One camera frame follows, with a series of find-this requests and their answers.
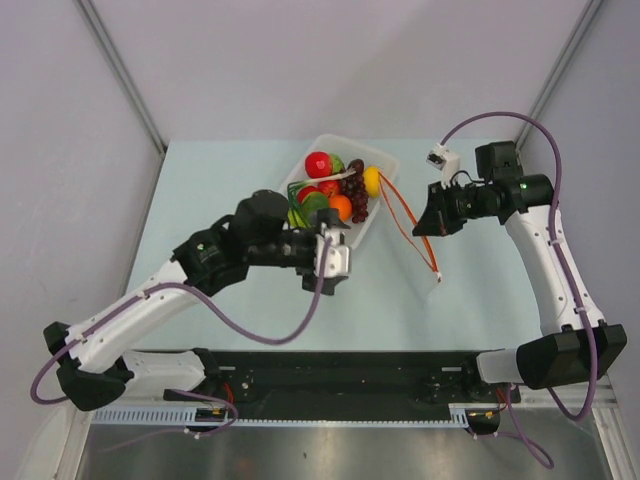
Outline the clear zip bag orange zipper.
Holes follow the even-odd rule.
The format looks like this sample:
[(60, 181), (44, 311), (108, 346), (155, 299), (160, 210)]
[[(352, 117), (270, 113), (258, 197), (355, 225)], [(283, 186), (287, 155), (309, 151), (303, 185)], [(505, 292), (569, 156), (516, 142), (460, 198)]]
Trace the clear zip bag orange zipper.
[(436, 255), (425, 236), (413, 235), (417, 218), (396, 185), (383, 173), (378, 178), (385, 212), (384, 239), (391, 262), (411, 293), (426, 301), (442, 282)]

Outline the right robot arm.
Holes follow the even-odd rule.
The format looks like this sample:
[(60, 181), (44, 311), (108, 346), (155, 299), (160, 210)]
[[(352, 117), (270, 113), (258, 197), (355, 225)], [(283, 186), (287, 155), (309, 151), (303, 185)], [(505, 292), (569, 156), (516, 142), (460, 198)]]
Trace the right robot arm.
[(550, 179), (525, 174), (512, 141), (480, 146), (475, 156), (480, 179), (461, 186), (459, 156), (441, 144), (431, 150), (427, 162), (442, 178), (428, 185), (427, 205), (413, 233), (446, 237), (469, 220), (497, 218), (523, 261), (542, 335), (515, 349), (478, 354), (476, 367), (461, 376), (463, 393), (484, 401), (498, 384), (540, 390), (600, 380), (627, 336), (622, 326), (606, 322), (579, 275), (561, 216), (551, 208)]

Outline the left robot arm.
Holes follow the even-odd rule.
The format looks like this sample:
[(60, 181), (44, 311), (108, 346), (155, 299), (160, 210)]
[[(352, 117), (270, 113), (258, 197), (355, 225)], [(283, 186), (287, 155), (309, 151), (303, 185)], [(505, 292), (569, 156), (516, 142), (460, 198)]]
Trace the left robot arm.
[[(214, 397), (221, 376), (208, 350), (149, 353), (132, 348), (196, 303), (259, 344), (280, 346), (298, 338), (313, 318), (320, 297), (333, 295), (350, 275), (351, 249), (344, 236), (348, 227), (337, 210), (313, 213), (308, 227), (290, 227), (288, 212), (289, 203), (282, 194), (256, 191), (234, 213), (192, 234), (156, 273), (103, 312), (79, 324), (47, 326), (43, 335), (51, 358), (33, 380), (31, 398), (40, 405), (49, 404), (38, 387), (50, 369), (56, 371), (62, 398), (81, 411), (94, 411), (121, 398)], [(291, 333), (280, 338), (258, 335), (214, 304), (214, 295), (244, 281), (252, 267), (292, 268), (301, 277), (303, 289), (312, 292), (305, 317)]]

